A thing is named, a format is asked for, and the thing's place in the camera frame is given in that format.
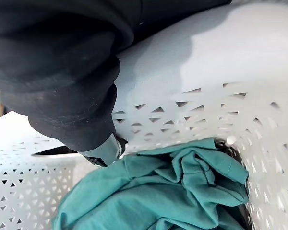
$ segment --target clothing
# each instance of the clothing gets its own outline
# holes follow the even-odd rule
[[[227,207],[248,201],[247,177],[213,139],[140,152],[81,180],[52,229],[243,230]]]
[[[0,99],[40,133],[89,151],[115,128],[115,56],[230,0],[0,0]]]

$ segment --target teal shirt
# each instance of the teal shirt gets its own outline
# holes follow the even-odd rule
[[[88,174],[53,230],[243,230],[224,206],[245,204],[247,171],[213,139],[140,152]]]

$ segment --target white laundry basket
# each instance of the white laundry basket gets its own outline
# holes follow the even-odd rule
[[[113,111],[127,152],[234,137],[249,170],[254,230],[288,230],[288,6],[191,16],[120,55]],[[14,112],[0,119],[0,230],[51,229],[63,196],[95,169]]]

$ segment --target black sleeve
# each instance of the black sleeve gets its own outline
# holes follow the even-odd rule
[[[0,92],[31,126],[76,151],[115,128],[115,54],[156,22],[228,0],[0,0]]]

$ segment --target triangular hole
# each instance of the triangular hole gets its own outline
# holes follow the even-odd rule
[[[188,103],[188,102],[176,102],[176,104],[177,104],[177,106],[178,106],[179,108],[184,107],[187,103]]]
[[[238,98],[241,98],[241,99],[244,99],[245,96],[246,96],[246,92],[243,92],[243,93],[237,93],[237,94],[234,94],[232,95],[234,97],[238,97]]]
[[[120,111],[118,111],[118,112],[115,112],[114,114],[125,114],[125,112],[122,111],[122,110],[120,110]]]
[[[125,119],[116,119],[118,123],[122,123]]]
[[[142,126],[142,124],[141,123],[134,123],[131,126]]]
[[[276,102],[272,102],[272,103],[270,104],[270,106],[272,106],[272,107],[275,108],[275,109],[279,109],[279,106],[278,106],[278,104],[277,104]]]
[[[166,123],[164,123],[165,125],[173,125],[174,124],[174,122],[173,121],[168,121],[168,122],[166,122]]]
[[[158,107],[157,109],[152,111],[152,113],[160,113],[160,112],[164,112],[164,110],[161,107]]]
[[[192,109],[191,111],[203,111],[204,110],[204,105],[198,106],[195,109]]]
[[[135,108],[136,108],[136,109],[142,109],[145,105],[147,105],[147,104],[138,105],[138,106],[136,106]]]
[[[160,118],[155,117],[155,118],[150,118],[149,120],[150,120],[151,122],[156,122],[157,120],[160,120]]]
[[[198,89],[195,89],[195,90],[190,90],[190,91],[187,91],[187,92],[184,92],[184,93],[199,93],[201,92],[202,89],[201,88],[198,88]]]

